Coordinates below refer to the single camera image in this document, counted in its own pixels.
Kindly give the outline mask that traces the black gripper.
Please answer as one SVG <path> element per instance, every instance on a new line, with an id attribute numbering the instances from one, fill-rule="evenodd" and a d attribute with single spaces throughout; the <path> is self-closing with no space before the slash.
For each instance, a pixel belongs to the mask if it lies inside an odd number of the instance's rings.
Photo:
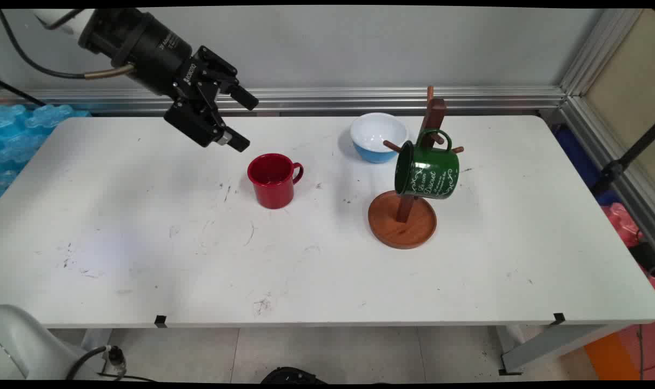
<path id="1" fill-rule="evenodd" d="M 244 152 L 250 140 L 227 126 L 217 106 L 223 93 L 252 111 L 259 100 L 238 80 L 238 71 L 206 46 L 200 46 L 197 59 L 203 65 L 203 78 L 218 86 L 198 86 L 198 97 L 183 80 L 191 64 L 191 44 L 172 32 L 149 12 L 137 8 L 97 8 L 81 32 L 78 44 L 93 53 L 104 54 L 113 68 L 134 66 L 128 74 L 157 95 L 178 98 L 164 114 L 164 120 L 196 144 L 212 143 Z"/>

